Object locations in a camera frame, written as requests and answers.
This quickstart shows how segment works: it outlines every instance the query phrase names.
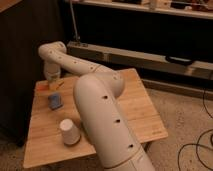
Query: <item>screw hole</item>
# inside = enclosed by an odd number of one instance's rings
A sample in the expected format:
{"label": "screw hole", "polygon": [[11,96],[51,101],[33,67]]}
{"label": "screw hole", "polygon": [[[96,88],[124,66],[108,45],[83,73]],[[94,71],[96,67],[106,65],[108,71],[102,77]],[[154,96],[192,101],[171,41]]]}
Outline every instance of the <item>screw hole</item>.
{"label": "screw hole", "polygon": [[129,145],[129,148],[133,148],[133,147],[134,147],[134,145],[133,145],[133,144],[130,144],[130,145]]}
{"label": "screw hole", "polygon": [[103,96],[102,99],[108,99],[108,96]]}
{"label": "screw hole", "polygon": [[120,122],[121,122],[121,120],[120,120],[120,119],[117,119],[117,120],[115,120],[115,122],[116,122],[116,123],[120,123]]}

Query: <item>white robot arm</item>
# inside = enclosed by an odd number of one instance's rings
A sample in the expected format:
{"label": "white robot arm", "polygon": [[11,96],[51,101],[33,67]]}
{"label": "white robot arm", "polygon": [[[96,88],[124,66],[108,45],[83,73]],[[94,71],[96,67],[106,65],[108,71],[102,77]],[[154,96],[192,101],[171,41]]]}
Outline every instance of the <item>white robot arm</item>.
{"label": "white robot arm", "polygon": [[62,42],[39,47],[48,80],[60,77],[60,67],[81,76],[74,101],[87,134],[107,171],[154,171],[123,111],[116,102],[124,90],[122,76],[105,66],[66,54]]}

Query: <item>speckled floor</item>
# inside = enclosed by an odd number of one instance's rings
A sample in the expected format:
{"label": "speckled floor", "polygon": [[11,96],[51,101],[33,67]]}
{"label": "speckled floor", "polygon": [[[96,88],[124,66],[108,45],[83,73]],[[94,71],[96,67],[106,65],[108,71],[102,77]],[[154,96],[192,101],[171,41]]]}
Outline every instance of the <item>speckled floor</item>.
{"label": "speckled floor", "polygon": [[[169,132],[168,138],[152,144],[148,155],[157,171],[178,170],[178,150],[185,143],[195,143],[202,132],[213,129],[213,119],[207,115],[202,99],[153,89],[147,91]],[[206,101],[206,106],[213,114],[213,101]],[[203,137],[202,144],[210,146],[209,135]],[[205,164],[213,168],[213,152],[203,149],[199,152]],[[0,170],[24,170],[23,157],[24,147],[18,148],[0,140]],[[182,171],[208,170],[198,162],[193,146],[184,148],[180,155],[180,165]],[[101,171],[102,168],[94,155],[28,170]]]}

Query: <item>small object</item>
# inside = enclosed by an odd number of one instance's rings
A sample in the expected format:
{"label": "small object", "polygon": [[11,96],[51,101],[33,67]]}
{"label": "small object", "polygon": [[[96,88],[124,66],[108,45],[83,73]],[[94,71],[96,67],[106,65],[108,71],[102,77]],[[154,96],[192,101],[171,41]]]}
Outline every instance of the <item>small object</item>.
{"label": "small object", "polygon": [[122,2],[130,4],[141,4],[141,0],[113,0],[112,2]]}
{"label": "small object", "polygon": [[47,84],[37,85],[35,91],[47,91],[49,90],[49,86]]}
{"label": "small object", "polygon": [[56,91],[64,84],[63,80],[54,80],[49,82],[49,90]]}
{"label": "small object", "polygon": [[60,123],[60,130],[63,142],[66,145],[77,143],[81,137],[79,129],[75,126],[71,119],[64,119]]}
{"label": "small object", "polygon": [[49,97],[48,97],[49,101],[50,101],[50,108],[52,110],[55,110],[55,109],[58,109],[60,107],[63,106],[62,102],[61,102],[61,96],[59,93],[54,93],[54,94],[51,94]]}

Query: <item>wall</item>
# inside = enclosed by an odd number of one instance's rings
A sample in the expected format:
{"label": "wall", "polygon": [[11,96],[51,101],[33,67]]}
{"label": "wall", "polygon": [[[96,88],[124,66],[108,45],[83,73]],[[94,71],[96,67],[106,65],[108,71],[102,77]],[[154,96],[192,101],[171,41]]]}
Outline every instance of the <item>wall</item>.
{"label": "wall", "polygon": [[0,13],[0,131],[27,133],[34,84],[43,79],[40,44],[64,40],[57,0],[23,0]]}

